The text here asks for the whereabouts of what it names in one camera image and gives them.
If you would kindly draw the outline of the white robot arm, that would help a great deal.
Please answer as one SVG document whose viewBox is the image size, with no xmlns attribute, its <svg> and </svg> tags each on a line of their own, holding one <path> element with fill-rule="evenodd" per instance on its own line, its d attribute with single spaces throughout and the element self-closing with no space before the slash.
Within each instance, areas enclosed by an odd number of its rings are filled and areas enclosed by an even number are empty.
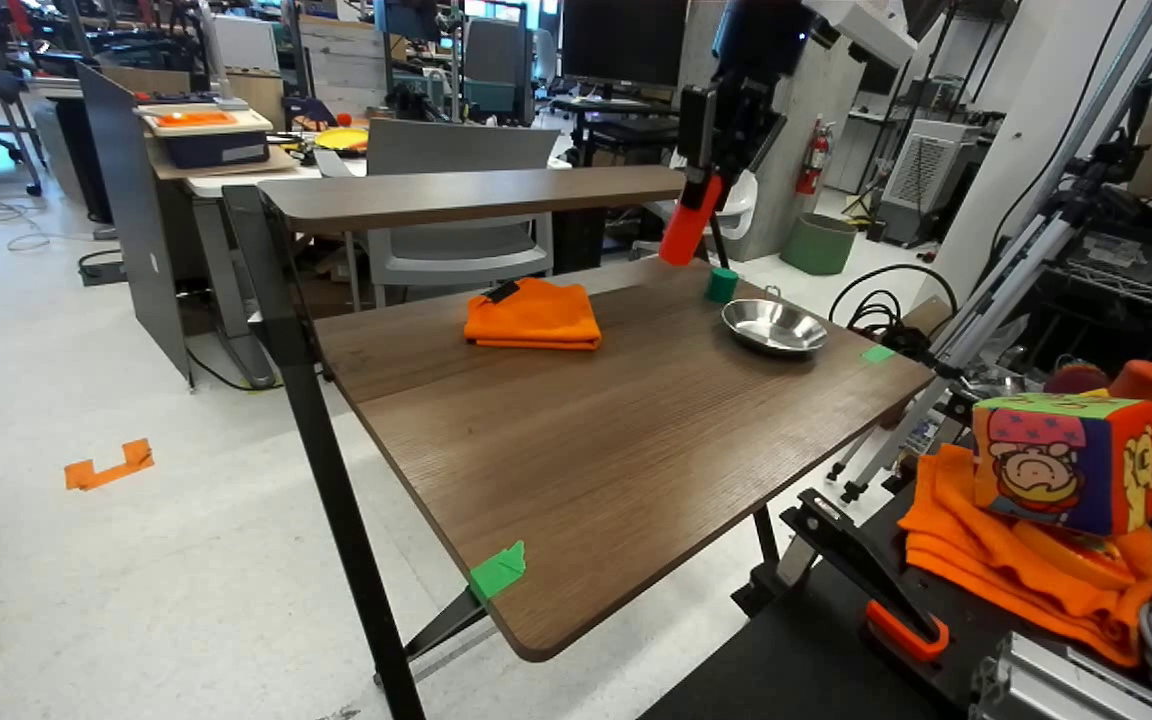
<svg viewBox="0 0 1152 720">
<path fill-rule="evenodd" d="M 904 0 L 724 0 L 710 31 L 710 80 L 678 95 L 685 191 L 675 224 L 704 229 L 726 189 L 764 156 L 788 80 L 808 45 L 849 41 L 862 59 L 910 59 Z"/>
</svg>

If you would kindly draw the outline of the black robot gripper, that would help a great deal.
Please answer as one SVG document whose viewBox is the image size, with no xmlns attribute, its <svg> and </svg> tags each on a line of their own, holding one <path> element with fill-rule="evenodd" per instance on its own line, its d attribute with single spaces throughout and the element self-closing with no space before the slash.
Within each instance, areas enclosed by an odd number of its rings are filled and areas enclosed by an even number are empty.
<svg viewBox="0 0 1152 720">
<path fill-rule="evenodd" d="M 706 180 L 714 160 L 753 160 L 779 113 L 774 84 L 795 71 L 810 12 L 799 0 L 726 0 L 710 38 L 710 88 L 678 91 L 678 156 L 687 180 Z M 741 168 L 724 184 L 714 221 L 734 229 L 756 214 L 761 176 Z"/>
</svg>

